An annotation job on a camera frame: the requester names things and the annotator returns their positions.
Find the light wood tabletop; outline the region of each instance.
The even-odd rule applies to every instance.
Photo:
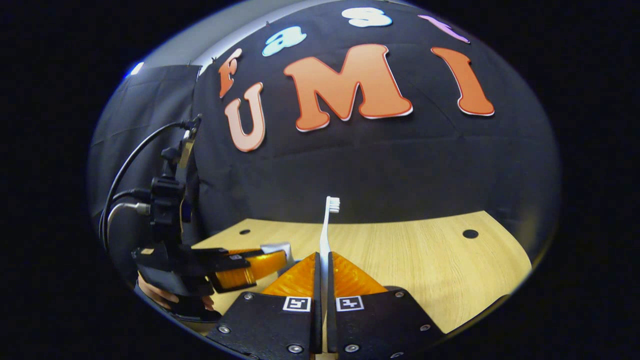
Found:
[[[295,259],[318,251],[322,224],[246,219],[192,246],[228,250],[289,242]],[[475,230],[475,238],[463,236]],[[374,224],[329,224],[331,250],[383,286],[405,288],[444,333],[511,293],[531,271],[517,240],[487,212]],[[243,291],[261,292],[277,275]],[[241,291],[215,294],[224,314]]]

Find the black backdrop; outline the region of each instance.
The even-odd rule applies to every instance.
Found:
[[[218,67],[200,75],[193,113],[203,114],[203,121],[194,157],[205,229],[213,234],[245,218],[320,222],[317,204],[321,210],[325,197],[333,194],[342,203],[334,223],[408,221],[484,210],[533,261],[556,222],[559,197],[557,149],[535,95],[460,25],[449,21],[471,45],[418,18],[429,15],[428,10],[375,0],[348,3],[324,3],[290,14],[220,54],[224,61],[237,48],[243,50],[234,86],[224,99],[218,97]],[[345,6],[376,6],[394,23],[355,28],[338,15]],[[307,38],[277,56],[260,56],[264,39],[290,26],[304,29]],[[293,80],[282,74],[286,66],[314,56],[339,71],[350,47],[371,43],[387,47],[388,66],[402,95],[411,99],[412,113],[371,120],[354,110],[347,122],[332,115],[326,128],[299,132],[294,126],[300,115],[298,97]],[[429,50],[432,46],[473,59],[474,74],[491,94],[496,114],[478,117],[460,111],[458,86],[447,65]],[[267,131],[260,147],[245,153],[232,143],[224,108],[257,81],[264,86],[260,105]],[[362,96],[355,95],[355,104]],[[319,103],[328,110],[323,100]],[[248,106],[239,113],[244,128],[250,129]]]
[[[630,318],[614,317],[634,313],[635,295],[620,286],[631,279],[637,227],[629,215],[630,100],[638,95],[628,83],[630,2],[469,3],[424,7],[482,39],[529,82],[558,137],[563,207],[555,242],[525,285],[431,355],[619,358],[634,339]],[[78,2],[3,13],[18,35],[8,37],[8,70],[17,75],[6,87],[17,96],[6,113],[8,169],[18,170],[8,174],[9,209],[24,223],[5,247],[18,259],[5,283],[7,329],[17,337],[8,358],[216,357],[136,299],[109,265],[92,238],[84,170],[95,122],[126,71],[219,7]]]

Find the orange letter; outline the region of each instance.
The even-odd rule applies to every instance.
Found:
[[[225,115],[229,120],[231,139],[240,151],[249,152],[255,150],[264,140],[264,114],[262,112],[262,103],[260,102],[261,91],[262,83],[256,83],[244,92],[244,99],[249,102],[251,118],[253,119],[253,130],[249,135],[244,133],[242,123],[240,123],[240,112],[238,111],[240,99],[234,99],[225,108]]]
[[[293,78],[298,92],[300,131],[321,129],[329,124],[329,114],[321,111],[316,94],[338,117],[351,118],[358,85],[362,87],[360,114],[367,119],[403,116],[413,111],[411,102],[400,94],[385,55],[384,45],[365,44],[349,49],[340,73],[314,57],[289,64],[284,74]]]
[[[487,100],[480,87],[480,83],[471,70],[471,60],[464,54],[443,47],[432,47],[431,52],[441,57],[451,69],[453,77],[458,82],[460,98],[458,107],[469,115],[489,116],[495,113],[493,104]]]
[[[229,59],[225,61],[220,67],[218,72],[220,73],[220,99],[231,89],[231,85],[234,84],[234,80],[231,75],[236,73],[238,68],[238,62],[236,58],[242,54],[242,49],[236,49]]]

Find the white toothbrush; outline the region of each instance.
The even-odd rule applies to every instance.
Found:
[[[326,197],[326,207],[324,208],[324,224],[322,226],[322,233],[320,234],[320,294],[322,304],[322,317],[326,314],[326,307],[328,301],[328,281],[329,281],[329,237],[327,236],[329,213],[338,213],[340,211],[340,198],[339,197]]]

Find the black bracket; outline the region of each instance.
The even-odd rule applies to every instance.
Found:
[[[154,177],[151,181],[150,222],[152,243],[163,244],[173,255],[181,243],[180,202],[185,186],[171,177]]]
[[[258,359],[311,359],[314,302],[243,292],[207,338]]]
[[[329,269],[333,254],[329,253]],[[329,271],[327,349],[338,359],[395,359],[423,354],[445,334],[403,288],[335,297]]]

